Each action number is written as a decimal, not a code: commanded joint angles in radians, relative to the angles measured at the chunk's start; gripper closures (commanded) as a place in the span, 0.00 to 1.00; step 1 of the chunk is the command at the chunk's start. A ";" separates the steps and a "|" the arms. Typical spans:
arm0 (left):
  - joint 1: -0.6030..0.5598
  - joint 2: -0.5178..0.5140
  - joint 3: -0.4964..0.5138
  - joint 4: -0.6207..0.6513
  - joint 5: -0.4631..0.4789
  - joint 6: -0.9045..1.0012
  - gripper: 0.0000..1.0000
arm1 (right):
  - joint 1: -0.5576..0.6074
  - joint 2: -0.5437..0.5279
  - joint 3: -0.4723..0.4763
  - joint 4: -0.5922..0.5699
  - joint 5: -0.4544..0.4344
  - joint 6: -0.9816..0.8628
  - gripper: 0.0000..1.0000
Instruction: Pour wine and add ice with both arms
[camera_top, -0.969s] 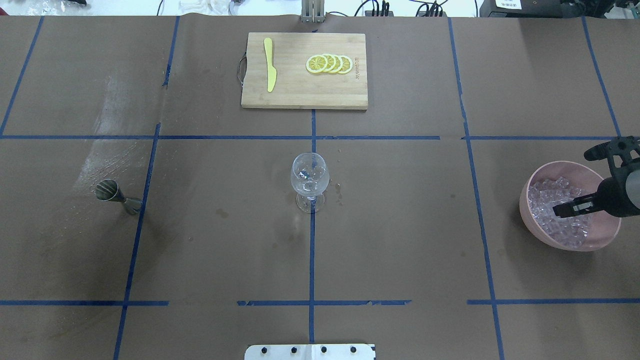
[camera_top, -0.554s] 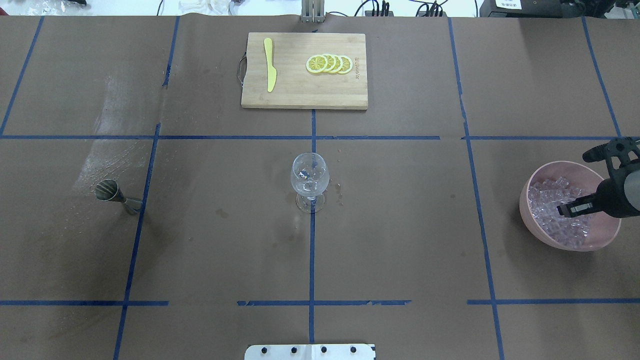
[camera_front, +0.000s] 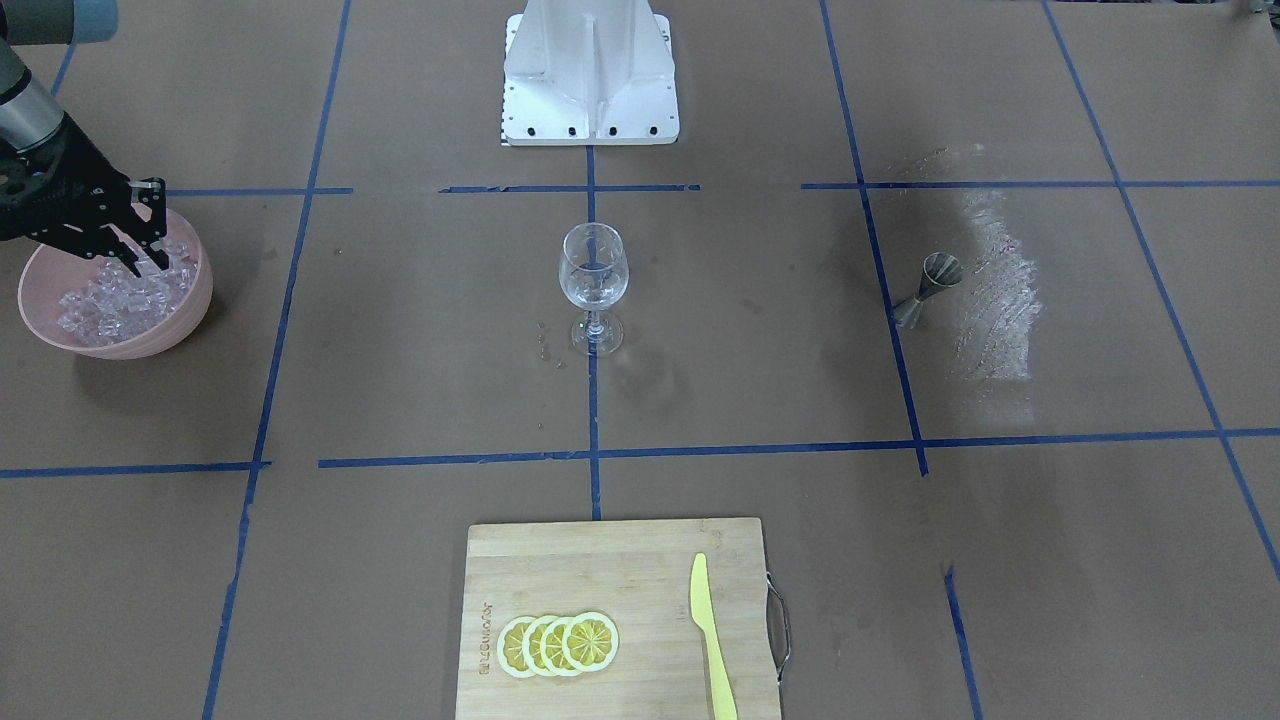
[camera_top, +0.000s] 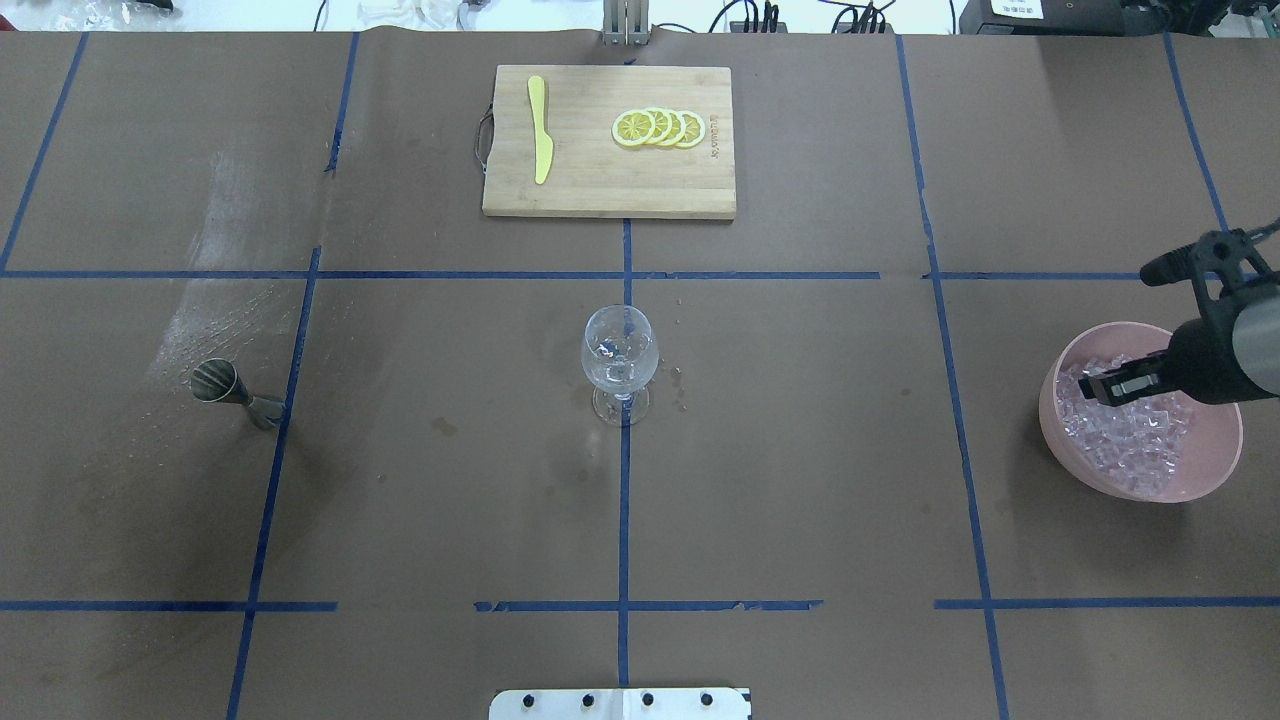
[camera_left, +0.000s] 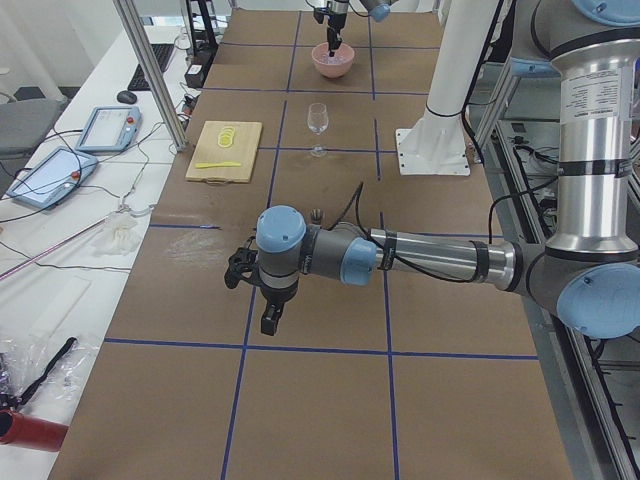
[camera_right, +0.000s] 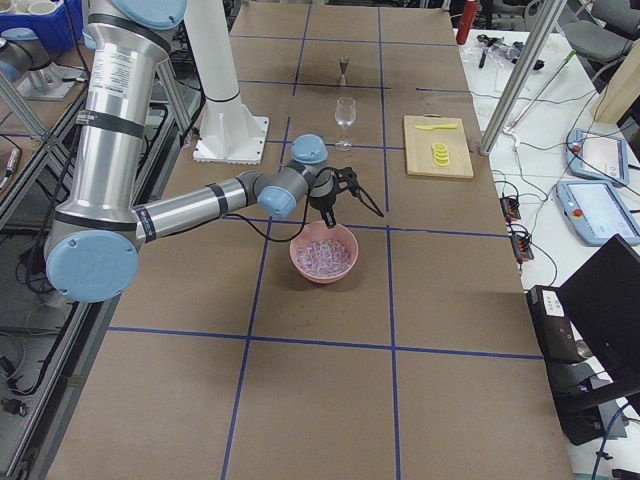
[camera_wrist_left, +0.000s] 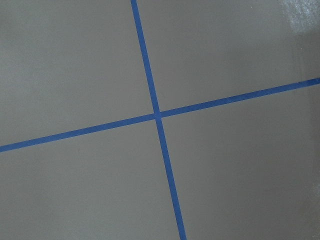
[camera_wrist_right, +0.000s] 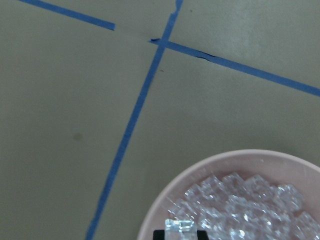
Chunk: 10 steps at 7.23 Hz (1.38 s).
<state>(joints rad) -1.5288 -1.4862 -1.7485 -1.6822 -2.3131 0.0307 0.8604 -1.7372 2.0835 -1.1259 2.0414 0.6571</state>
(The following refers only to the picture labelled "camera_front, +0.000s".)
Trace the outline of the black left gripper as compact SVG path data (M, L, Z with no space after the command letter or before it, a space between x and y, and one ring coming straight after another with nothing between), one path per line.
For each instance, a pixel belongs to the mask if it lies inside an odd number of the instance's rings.
M3 142L1 240L24 236L74 256L113 259L141 277L137 254L111 225L160 272L169 269L163 178L129 181L69 117L33 150Z

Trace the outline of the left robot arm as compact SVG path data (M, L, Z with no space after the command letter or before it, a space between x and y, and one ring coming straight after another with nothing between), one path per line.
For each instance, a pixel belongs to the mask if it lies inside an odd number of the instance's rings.
M15 51L105 42L115 1L5 1L1 8L1 237L83 259L115 259L138 275L138 254L170 259L166 186L119 172Z

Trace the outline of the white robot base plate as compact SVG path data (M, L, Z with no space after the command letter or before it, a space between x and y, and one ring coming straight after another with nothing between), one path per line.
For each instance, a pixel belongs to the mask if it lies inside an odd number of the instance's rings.
M671 23L648 1L530 1L506 22L506 146L655 146L681 131Z

